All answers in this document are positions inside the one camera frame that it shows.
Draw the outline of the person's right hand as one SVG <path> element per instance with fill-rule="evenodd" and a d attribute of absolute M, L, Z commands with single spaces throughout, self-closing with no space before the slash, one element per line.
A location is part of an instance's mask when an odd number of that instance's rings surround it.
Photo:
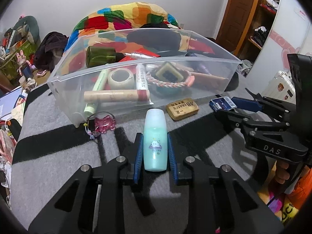
<path fill-rule="evenodd" d="M 285 181 L 289 180 L 290 174 L 287 172 L 288 168 L 288 163 L 279 160 L 276 162 L 275 180 L 279 184 L 284 184 Z"/>

